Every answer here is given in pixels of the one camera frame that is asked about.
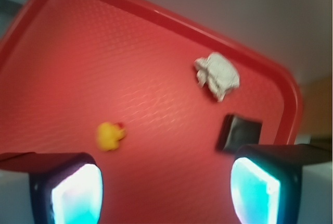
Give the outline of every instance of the rubber duck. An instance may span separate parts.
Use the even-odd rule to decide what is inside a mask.
[[[102,151],[116,150],[119,141],[126,136],[123,124],[104,122],[97,129],[97,144]]]

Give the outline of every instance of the crumpled paper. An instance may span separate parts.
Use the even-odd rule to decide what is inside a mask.
[[[236,68],[220,53],[214,52],[208,58],[196,59],[195,67],[199,85],[203,87],[207,83],[218,102],[240,85]]]

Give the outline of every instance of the glowing light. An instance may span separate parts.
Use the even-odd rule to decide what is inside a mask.
[[[98,223],[103,181],[99,168],[85,164],[51,192],[55,224]]]
[[[234,209],[241,223],[276,224],[279,180],[242,157],[233,164],[230,187]]]

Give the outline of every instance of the black object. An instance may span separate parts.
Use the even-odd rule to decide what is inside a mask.
[[[54,223],[51,191],[85,164],[96,164],[87,153],[3,153],[0,169],[29,174],[30,197],[36,224]]]
[[[281,183],[277,223],[297,223],[303,166],[332,161],[330,145],[244,145],[235,160],[246,157]]]
[[[261,126],[261,122],[226,115],[216,149],[234,153],[244,144],[258,144]]]

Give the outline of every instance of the gray wall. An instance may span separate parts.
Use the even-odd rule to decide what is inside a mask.
[[[148,0],[287,67],[298,82],[332,74],[332,0]]]

